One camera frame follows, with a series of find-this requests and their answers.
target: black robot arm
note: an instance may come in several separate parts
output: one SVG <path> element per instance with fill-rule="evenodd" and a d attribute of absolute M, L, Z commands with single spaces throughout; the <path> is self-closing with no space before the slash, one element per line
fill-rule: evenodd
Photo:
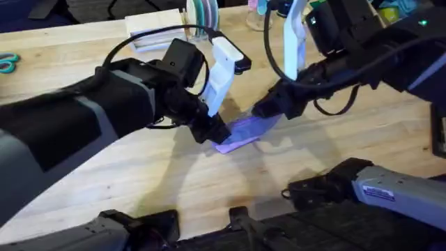
<path fill-rule="evenodd" d="M 205 59 L 172 42 L 163 60 L 113 62 L 53 93 L 0 107 L 0 226 L 49 186 L 116 140 L 168 117 L 198 143 L 229 135 L 193 86 Z"/>

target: gray robot arm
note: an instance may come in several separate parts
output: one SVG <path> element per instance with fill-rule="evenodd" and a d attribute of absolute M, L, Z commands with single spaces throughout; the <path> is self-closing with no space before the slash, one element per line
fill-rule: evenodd
<path fill-rule="evenodd" d="M 97 217 L 93 221 L 42 237 L 0 245 L 0 251 L 60 250 L 60 251 L 122 251 L 129 232 L 109 218 Z"/>
<path fill-rule="evenodd" d="M 290 183 L 298 210 L 345 199 L 379 206 L 446 230 L 446 183 L 390 171 L 350 158 L 323 176 Z"/>

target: green light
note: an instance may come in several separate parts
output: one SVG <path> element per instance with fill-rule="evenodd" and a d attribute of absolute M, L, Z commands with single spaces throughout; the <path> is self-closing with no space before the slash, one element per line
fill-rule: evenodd
<path fill-rule="evenodd" d="M 421 26 L 426 26 L 427 25 L 427 20 L 420 20 L 418 21 L 418 24 Z"/>

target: stack of paper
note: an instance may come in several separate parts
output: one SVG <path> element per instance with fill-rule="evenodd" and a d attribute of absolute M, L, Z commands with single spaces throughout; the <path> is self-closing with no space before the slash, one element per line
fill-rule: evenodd
<path fill-rule="evenodd" d="M 182 24 L 182 16 L 176 9 L 125 17 L 125 25 L 127 26 L 127 33 L 129 36 L 134 36 L 145 31 Z M 133 41 L 130 46 L 136 52 L 163 49 L 168 47 L 174 38 L 186 40 L 184 29 L 175 29 L 144 36 Z"/>

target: yellow object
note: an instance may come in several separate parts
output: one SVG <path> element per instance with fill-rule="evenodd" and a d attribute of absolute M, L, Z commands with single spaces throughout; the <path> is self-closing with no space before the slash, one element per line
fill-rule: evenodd
<path fill-rule="evenodd" d="M 378 10 L 381 17 L 384 17 L 389 23 L 394 23 L 399 19 L 398 8 L 389 7 Z"/>

